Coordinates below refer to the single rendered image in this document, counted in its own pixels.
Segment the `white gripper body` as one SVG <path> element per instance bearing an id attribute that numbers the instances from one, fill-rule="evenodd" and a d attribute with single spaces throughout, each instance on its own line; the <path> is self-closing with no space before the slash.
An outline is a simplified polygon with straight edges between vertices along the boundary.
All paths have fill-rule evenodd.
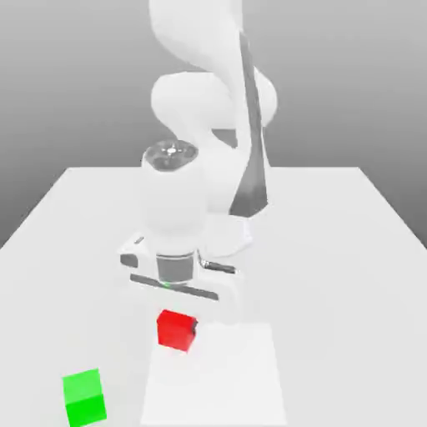
<path id="1" fill-rule="evenodd" d="M 187 284 L 162 284 L 131 274 L 130 281 L 138 286 L 144 302 L 158 312 L 167 309 L 206 324 L 237 324 L 242 319 L 244 281 L 237 274 L 204 270 Z"/>

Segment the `small green cube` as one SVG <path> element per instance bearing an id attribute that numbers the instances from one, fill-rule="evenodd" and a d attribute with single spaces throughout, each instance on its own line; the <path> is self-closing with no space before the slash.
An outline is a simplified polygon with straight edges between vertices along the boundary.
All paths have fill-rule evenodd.
<path id="1" fill-rule="evenodd" d="M 84 427 L 107 418 L 99 369 L 70 374 L 62 381 L 69 427 Z"/>

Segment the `small red cube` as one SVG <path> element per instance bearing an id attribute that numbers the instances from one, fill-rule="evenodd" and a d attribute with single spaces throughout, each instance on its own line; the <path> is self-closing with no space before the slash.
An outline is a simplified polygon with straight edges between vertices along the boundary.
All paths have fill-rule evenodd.
<path id="1" fill-rule="evenodd" d="M 198 321 L 192 316 L 164 309 L 157 317 L 158 343 L 188 352 L 196 336 Z"/>

